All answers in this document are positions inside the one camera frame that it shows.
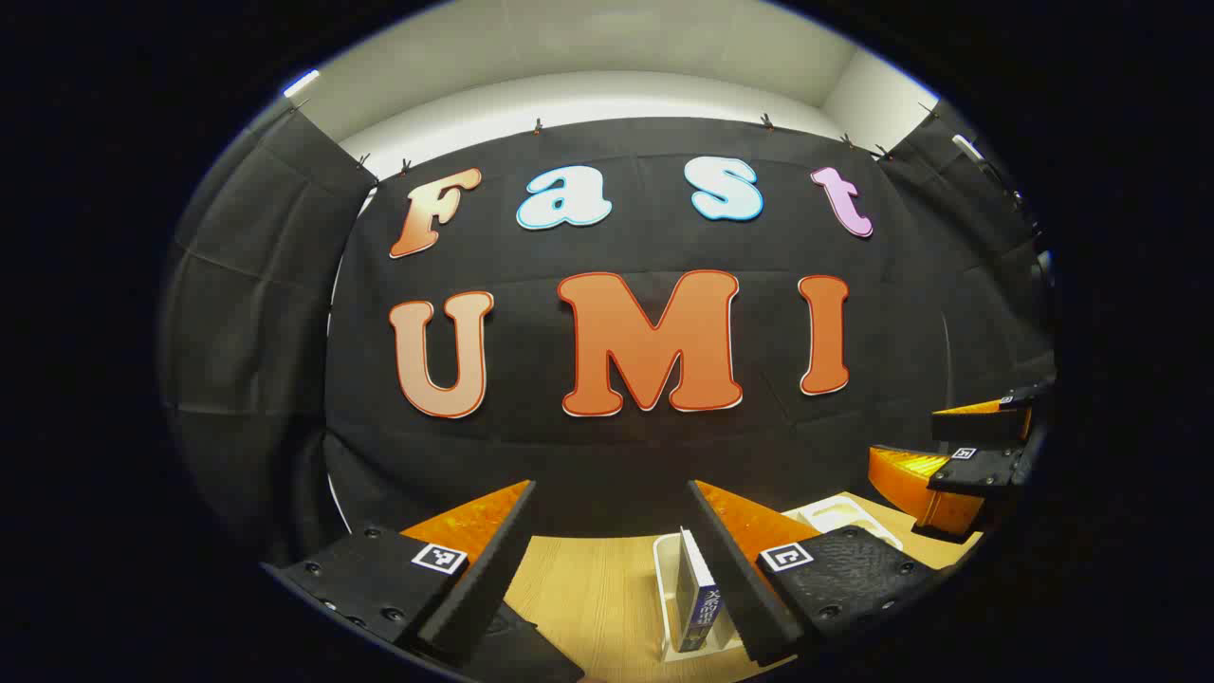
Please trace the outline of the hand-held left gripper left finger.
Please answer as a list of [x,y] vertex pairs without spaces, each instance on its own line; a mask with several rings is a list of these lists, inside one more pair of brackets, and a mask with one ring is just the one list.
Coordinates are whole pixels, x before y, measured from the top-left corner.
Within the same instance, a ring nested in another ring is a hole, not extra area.
[[374,644],[441,664],[469,661],[486,638],[532,539],[535,480],[520,480],[404,525],[365,510],[347,533],[266,574]]

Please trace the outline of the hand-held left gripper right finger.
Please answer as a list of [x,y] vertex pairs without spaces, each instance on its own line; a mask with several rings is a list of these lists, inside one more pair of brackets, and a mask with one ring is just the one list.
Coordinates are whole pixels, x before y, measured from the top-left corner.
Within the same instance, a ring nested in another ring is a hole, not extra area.
[[819,531],[690,480],[690,533],[760,666],[860,648],[940,584],[940,571],[863,527]]

